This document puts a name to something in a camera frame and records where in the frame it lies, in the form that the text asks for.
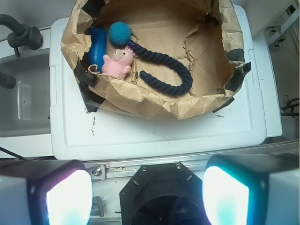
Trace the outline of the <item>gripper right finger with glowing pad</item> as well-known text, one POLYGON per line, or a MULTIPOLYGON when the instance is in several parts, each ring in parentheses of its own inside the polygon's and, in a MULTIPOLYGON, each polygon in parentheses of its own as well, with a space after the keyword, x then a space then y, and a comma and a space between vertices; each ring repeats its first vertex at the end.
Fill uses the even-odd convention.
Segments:
POLYGON ((298 225, 300 157, 297 154, 219 154, 202 180, 213 225, 298 225))

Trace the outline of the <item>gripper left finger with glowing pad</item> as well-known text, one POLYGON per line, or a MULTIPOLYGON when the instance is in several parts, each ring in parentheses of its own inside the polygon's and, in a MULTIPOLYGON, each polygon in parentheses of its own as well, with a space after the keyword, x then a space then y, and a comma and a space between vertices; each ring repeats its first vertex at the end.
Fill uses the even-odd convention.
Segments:
POLYGON ((4 160, 0 163, 2 225, 86 225, 91 176, 79 160, 4 160))

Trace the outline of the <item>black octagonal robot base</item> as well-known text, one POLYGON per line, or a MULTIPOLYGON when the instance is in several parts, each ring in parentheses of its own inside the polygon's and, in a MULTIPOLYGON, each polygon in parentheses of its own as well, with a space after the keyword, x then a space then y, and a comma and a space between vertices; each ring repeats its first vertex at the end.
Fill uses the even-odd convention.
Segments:
POLYGON ((142 165, 120 191, 124 225, 205 222, 202 180, 182 163, 142 165))

